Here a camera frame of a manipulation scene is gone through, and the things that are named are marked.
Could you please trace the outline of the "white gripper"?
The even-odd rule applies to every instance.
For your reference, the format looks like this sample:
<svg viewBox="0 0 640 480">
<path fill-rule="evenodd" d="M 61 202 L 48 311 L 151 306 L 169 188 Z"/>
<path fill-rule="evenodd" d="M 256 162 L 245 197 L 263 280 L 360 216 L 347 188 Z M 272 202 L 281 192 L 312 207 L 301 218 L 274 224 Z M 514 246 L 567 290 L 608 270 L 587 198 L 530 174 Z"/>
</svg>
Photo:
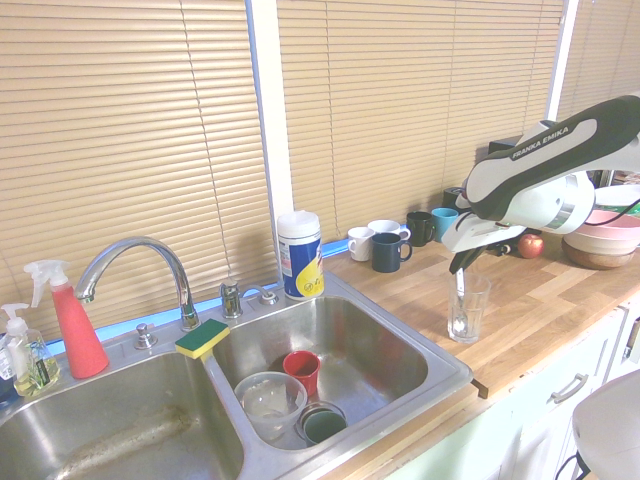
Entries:
<svg viewBox="0 0 640 480">
<path fill-rule="evenodd" d="M 471 266 L 485 251 L 484 246 L 509 240 L 524 231 L 524 226 L 504 226 L 481 219 L 473 212 L 461 214 L 441 237 L 441 242 L 449 251 L 457 252 L 450 263 L 449 272 L 455 275 L 460 269 Z"/>
</svg>

